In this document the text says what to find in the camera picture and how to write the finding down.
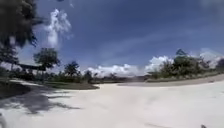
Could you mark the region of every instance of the lawn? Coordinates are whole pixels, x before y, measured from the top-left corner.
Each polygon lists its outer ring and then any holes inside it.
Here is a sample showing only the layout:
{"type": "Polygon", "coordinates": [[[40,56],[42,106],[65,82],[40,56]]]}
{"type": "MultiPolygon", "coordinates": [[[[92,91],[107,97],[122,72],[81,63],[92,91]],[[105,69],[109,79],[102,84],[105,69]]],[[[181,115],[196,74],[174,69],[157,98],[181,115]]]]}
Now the lawn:
{"type": "Polygon", "coordinates": [[[69,89],[69,90],[94,90],[99,87],[88,83],[64,83],[64,82],[45,82],[45,86],[57,88],[57,89],[69,89]]]}

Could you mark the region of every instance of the white cloud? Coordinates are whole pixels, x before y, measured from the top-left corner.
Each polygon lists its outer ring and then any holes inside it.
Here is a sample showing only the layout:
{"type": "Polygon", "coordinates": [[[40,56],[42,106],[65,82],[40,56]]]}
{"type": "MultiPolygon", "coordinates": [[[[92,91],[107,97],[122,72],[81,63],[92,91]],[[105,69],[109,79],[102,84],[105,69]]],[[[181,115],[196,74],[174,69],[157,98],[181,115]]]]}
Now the white cloud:
{"type": "Polygon", "coordinates": [[[145,71],[146,72],[159,71],[162,68],[161,65],[165,61],[173,62],[173,59],[170,59],[167,56],[153,57],[149,61],[149,65],[145,66],[145,71]]]}
{"type": "Polygon", "coordinates": [[[55,9],[51,12],[50,24],[45,26],[48,32],[47,40],[51,47],[57,47],[59,43],[59,34],[63,35],[71,29],[71,23],[67,19],[67,13],[55,9]]]}
{"type": "Polygon", "coordinates": [[[69,6],[72,7],[72,8],[75,7],[73,0],[69,0],[69,6]]]}
{"type": "Polygon", "coordinates": [[[124,64],[123,66],[114,65],[111,67],[102,67],[99,66],[98,68],[88,68],[93,73],[97,73],[98,77],[108,76],[111,73],[115,73],[117,76],[120,77],[131,77],[131,76],[138,76],[142,75],[142,72],[137,66],[124,64]]]}
{"type": "Polygon", "coordinates": [[[215,68],[218,61],[223,57],[222,54],[212,51],[210,49],[202,49],[200,56],[204,58],[205,61],[210,61],[210,68],[215,68]]]}

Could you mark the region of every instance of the green tree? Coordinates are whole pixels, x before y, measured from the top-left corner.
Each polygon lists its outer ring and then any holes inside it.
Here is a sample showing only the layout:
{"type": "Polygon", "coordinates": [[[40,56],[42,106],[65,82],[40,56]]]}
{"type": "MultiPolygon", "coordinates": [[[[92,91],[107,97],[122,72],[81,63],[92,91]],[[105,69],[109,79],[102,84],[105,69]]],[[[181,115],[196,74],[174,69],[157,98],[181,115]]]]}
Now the green tree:
{"type": "Polygon", "coordinates": [[[79,68],[79,64],[76,61],[72,61],[71,63],[65,65],[65,74],[69,75],[69,76],[77,76],[79,74],[78,71],[79,68]]]}
{"type": "Polygon", "coordinates": [[[34,54],[34,61],[44,68],[53,68],[59,66],[58,52],[53,48],[42,48],[40,52],[34,54]]]}
{"type": "Polygon", "coordinates": [[[168,78],[173,76],[173,71],[173,64],[170,61],[163,62],[162,69],[160,70],[162,77],[168,78]]]}
{"type": "Polygon", "coordinates": [[[218,71],[224,71],[224,59],[220,59],[216,65],[218,71]]]}
{"type": "Polygon", "coordinates": [[[87,81],[88,83],[92,83],[93,77],[92,77],[92,72],[87,70],[84,75],[83,75],[83,79],[85,81],[87,81]]]}
{"type": "Polygon", "coordinates": [[[15,46],[23,47],[27,42],[36,44],[33,29],[43,23],[43,18],[37,15],[35,0],[1,0],[0,19],[1,45],[12,45],[12,38],[15,46]]]}
{"type": "Polygon", "coordinates": [[[176,52],[177,56],[187,56],[187,53],[184,52],[182,49],[178,49],[176,52]]]}

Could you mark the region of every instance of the blue sky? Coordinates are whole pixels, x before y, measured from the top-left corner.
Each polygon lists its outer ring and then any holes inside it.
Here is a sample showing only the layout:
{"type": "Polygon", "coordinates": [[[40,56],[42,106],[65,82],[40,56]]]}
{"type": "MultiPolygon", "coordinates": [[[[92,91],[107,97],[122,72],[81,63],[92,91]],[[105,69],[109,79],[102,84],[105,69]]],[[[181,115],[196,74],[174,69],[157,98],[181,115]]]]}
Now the blue sky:
{"type": "MultiPolygon", "coordinates": [[[[50,21],[58,9],[70,26],[53,46],[63,68],[72,60],[82,69],[97,66],[143,67],[154,56],[172,57],[179,48],[224,53],[224,0],[38,0],[38,12],[50,21]]],[[[48,24],[36,29],[38,46],[20,50],[23,63],[49,45],[48,24]]]]}

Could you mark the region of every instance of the ground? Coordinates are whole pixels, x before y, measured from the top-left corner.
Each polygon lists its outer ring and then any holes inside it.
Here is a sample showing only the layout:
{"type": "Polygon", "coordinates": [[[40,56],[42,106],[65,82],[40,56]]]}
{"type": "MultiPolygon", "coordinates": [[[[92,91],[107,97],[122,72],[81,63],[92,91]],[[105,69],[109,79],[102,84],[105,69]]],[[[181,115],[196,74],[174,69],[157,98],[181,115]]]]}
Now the ground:
{"type": "Polygon", "coordinates": [[[0,112],[10,128],[224,127],[224,81],[151,85],[104,84],[81,91],[29,85],[30,93],[0,101],[0,112]]]}

